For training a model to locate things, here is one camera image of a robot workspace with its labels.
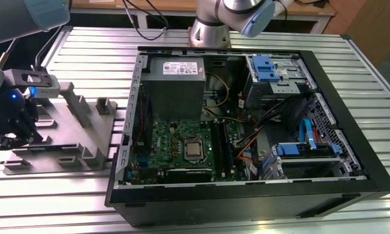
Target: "power supply label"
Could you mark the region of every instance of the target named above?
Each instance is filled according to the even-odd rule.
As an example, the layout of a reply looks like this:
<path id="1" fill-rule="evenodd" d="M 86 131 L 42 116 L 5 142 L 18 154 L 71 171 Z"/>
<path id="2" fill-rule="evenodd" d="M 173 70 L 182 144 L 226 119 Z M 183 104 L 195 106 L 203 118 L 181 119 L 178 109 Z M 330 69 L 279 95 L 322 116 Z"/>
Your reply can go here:
<path id="1" fill-rule="evenodd" d="M 163 75 L 197 75 L 197 63 L 165 62 Z"/>

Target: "slotted metal surface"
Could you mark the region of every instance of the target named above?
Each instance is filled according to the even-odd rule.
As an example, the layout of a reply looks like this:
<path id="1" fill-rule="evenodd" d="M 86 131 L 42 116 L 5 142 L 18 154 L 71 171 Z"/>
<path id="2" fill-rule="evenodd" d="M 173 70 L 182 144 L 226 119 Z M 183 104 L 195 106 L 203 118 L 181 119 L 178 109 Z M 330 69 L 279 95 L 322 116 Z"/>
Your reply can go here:
<path id="1" fill-rule="evenodd" d="M 154 36 L 157 31 L 143 32 Z M 339 36 L 231 33 L 234 48 L 311 50 L 390 174 L 390 90 L 353 44 Z M 137 46 L 187 46 L 187 32 L 173 30 L 154 42 L 131 29 L 74 28 L 62 32 L 45 59 L 59 81 L 71 81 L 87 100 L 109 97 L 117 111 L 110 157 L 121 139 L 121 124 Z M 0 161 L 9 156 L 0 153 Z M 310 219 L 234 222 L 134 229 L 103 206 L 110 164 L 86 173 L 6 176 L 0 165 L 0 233 L 390 233 L 390 195 Z"/>

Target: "motherboard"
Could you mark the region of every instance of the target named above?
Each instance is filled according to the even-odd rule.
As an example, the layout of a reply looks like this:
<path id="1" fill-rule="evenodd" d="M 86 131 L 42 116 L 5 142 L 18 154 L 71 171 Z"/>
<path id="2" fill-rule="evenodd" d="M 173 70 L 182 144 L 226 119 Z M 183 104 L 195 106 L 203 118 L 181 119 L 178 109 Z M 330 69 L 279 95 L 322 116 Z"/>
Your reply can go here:
<path id="1" fill-rule="evenodd" d="M 170 183 L 170 174 L 174 182 L 179 178 L 233 181 L 235 139 L 237 123 L 231 121 L 155 121 L 150 154 L 135 157 L 133 184 Z"/>

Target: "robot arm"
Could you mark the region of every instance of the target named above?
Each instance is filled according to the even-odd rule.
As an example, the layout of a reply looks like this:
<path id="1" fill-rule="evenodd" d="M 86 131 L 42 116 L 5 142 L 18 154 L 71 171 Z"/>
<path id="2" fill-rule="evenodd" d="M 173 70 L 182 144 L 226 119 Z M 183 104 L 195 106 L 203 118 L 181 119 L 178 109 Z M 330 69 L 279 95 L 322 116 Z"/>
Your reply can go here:
<path id="1" fill-rule="evenodd" d="M 0 0 L 0 43 L 69 21 L 66 0 Z"/>
<path id="2" fill-rule="evenodd" d="M 197 0 L 195 21 L 190 31 L 194 47 L 229 46 L 229 27 L 253 38 L 267 26 L 273 0 Z"/>
<path id="3" fill-rule="evenodd" d="M 0 0 L 0 43 L 46 32 L 67 21 L 65 0 Z M 55 98 L 57 89 L 55 77 L 45 72 L 0 69 L 0 150 L 41 142 L 34 126 L 38 116 L 33 97 Z"/>

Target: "cpu socket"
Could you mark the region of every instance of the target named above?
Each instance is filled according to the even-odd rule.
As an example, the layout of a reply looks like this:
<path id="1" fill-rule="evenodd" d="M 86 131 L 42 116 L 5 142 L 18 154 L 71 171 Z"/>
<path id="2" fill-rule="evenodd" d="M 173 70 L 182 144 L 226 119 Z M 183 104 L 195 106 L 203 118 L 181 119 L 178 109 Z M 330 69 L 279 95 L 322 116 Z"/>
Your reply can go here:
<path id="1" fill-rule="evenodd" d="M 183 158 L 194 162 L 203 159 L 203 141 L 197 136 L 187 136 L 183 138 Z"/>

